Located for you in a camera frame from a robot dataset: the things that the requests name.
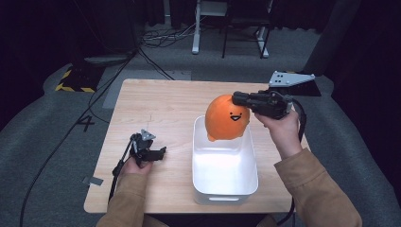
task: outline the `table top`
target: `table top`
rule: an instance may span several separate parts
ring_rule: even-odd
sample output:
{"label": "table top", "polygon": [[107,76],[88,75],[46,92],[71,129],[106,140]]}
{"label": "table top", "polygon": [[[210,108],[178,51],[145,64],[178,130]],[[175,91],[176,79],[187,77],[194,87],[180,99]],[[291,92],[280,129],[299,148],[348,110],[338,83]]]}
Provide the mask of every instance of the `table top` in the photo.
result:
{"label": "table top", "polygon": [[[275,213],[287,212],[291,196],[274,164],[280,156],[269,130],[251,114],[250,129],[258,171],[258,188],[240,205],[201,205],[195,202],[192,182],[193,130],[217,96],[235,91],[256,93],[265,83],[126,79],[108,128],[84,209],[106,213],[113,181],[112,171],[130,136],[141,129],[154,134],[152,149],[167,147],[163,161],[154,163],[148,176],[145,213]],[[303,139],[303,147],[308,147]]]}

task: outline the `white container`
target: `white container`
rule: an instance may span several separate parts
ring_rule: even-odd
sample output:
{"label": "white container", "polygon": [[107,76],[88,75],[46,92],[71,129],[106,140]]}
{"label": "white container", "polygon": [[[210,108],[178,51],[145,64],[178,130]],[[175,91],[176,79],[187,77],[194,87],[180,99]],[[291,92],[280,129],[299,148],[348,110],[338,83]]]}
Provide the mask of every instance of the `white container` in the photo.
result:
{"label": "white container", "polygon": [[194,124],[192,176],[199,204],[241,204],[258,186],[249,126],[234,140],[207,138],[204,116]]}

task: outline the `hand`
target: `hand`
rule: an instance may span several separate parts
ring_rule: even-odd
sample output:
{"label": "hand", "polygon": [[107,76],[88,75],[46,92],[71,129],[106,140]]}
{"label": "hand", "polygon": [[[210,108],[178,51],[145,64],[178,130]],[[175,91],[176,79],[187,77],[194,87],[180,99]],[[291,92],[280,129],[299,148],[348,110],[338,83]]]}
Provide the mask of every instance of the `hand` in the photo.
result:
{"label": "hand", "polygon": [[287,116],[280,120],[275,120],[258,113],[255,113],[254,116],[263,123],[265,128],[269,129],[271,139],[276,145],[282,160],[302,150],[298,138],[298,114],[295,111],[291,110]]}
{"label": "hand", "polygon": [[135,159],[130,157],[126,163],[123,165],[123,168],[121,168],[120,175],[126,174],[126,173],[136,173],[136,174],[141,174],[141,175],[148,175],[150,173],[151,167],[153,166],[153,162],[148,162],[144,164],[143,166],[138,166],[135,162]]}

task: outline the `orange toy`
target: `orange toy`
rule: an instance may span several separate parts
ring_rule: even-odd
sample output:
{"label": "orange toy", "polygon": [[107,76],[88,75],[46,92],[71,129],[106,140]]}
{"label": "orange toy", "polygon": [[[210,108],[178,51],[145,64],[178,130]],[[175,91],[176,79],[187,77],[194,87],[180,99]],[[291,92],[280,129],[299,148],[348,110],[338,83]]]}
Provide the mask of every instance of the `orange toy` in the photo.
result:
{"label": "orange toy", "polygon": [[250,122],[250,110],[233,104],[232,95],[215,98],[205,116],[207,137],[210,141],[241,137]]}

